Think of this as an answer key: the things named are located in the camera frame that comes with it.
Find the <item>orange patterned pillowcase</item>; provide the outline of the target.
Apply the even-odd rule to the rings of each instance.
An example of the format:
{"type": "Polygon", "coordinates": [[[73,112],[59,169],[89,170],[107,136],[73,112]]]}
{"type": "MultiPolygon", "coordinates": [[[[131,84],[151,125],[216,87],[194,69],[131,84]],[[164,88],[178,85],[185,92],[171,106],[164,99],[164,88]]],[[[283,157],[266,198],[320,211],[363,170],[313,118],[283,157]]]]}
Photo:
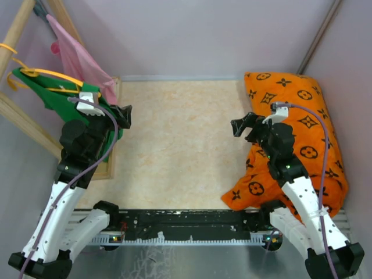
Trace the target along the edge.
{"type": "MultiPolygon", "coordinates": [[[[308,113],[290,109],[285,124],[293,128],[294,153],[309,173],[313,188],[317,192],[323,190],[323,205],[331,217],[336,216],[344,204],[348,182],[318,82],[310,76],[276,72],[247,72],[244,81],[257,115],[268,116],[273,102],[288,102],[311,110],[308,113]]],[[[280,200],[298,218],[294,205],[269,174],[268,161],[262,148],[253,144],[247,155],[245,175],[221,197],[222,201],[232,210],[243,210],[280,200]]]]}

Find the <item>yellow clothes hanger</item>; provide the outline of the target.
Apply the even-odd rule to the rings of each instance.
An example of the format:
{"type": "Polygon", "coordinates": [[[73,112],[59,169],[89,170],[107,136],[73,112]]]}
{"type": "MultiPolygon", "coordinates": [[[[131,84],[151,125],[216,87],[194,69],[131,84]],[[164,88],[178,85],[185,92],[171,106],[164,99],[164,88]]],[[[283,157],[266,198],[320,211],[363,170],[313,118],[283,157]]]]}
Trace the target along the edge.
{"type": "MultiPolygon", "coordinates": [[[[1,48],[5,48],[11,51],[11,53],[17,54],[17,51],[15,49],[6,44],[1,43],[1,48]]],[[[12,55],[11,59],[21,66],[21,68],[19,68],[19,72],[21,72],[21,74],[28,78],[34,79],[34,82],[39,81],[40,86],[44,85],[46,90],[64,94],[79,94],[80,92],[82,92],[84,83],[76,78],[51,70],[29,68],[21,60],[12,57],[12,55]]],[[[24,89],[30,88],[28,85],[22,84],[21,82],[12,79],[11,75],[13,75],[13,73],[9,72],[6,76],[6,80],[12,90],[17,91],[18,87],[24,89]]]]}

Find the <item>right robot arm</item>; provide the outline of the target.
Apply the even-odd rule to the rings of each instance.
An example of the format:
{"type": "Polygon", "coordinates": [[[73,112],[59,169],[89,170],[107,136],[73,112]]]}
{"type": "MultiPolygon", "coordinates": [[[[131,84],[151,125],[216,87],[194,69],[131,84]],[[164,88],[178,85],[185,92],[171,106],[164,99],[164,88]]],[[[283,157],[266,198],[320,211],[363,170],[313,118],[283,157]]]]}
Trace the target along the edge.
{"type": "Polygon", "coordinates": [[[246,140],[258,144],[268,156],[269,173],[293,203],[299,217],[279,202],[269,202],[261,209],[260,225],[278,229],[305,260],[311,278],[348,278],[354,276],[364,257],[359,243],[350,243],[319,201],[302,162],[294,154],[293,128],[283,121],[287,108],[263,117],[249,112],[231,121],[232,132],[240,137],[246,128],[246,140]]]}

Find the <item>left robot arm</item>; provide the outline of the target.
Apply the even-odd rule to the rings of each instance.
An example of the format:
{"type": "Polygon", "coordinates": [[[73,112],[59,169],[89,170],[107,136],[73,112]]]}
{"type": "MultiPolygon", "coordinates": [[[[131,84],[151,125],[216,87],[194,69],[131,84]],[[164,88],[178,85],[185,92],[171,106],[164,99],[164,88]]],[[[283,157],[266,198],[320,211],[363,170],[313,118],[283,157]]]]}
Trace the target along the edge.
{"type": "Polygon", "coordinates": [[[111,152],[105,148],[109,134],[131,127],[131,105],[111,105],[104,116],[88,116],[64,124],[60,143],[62,160],[57,166],[51,194],[32,237],[22,251],[11,254],[8,264],[21,276],[68,278],[73,262],[94,236],[120,226],[119,207],[97,202],[71,232],[65,232],[77,202],[92,177],[111,152]]]}

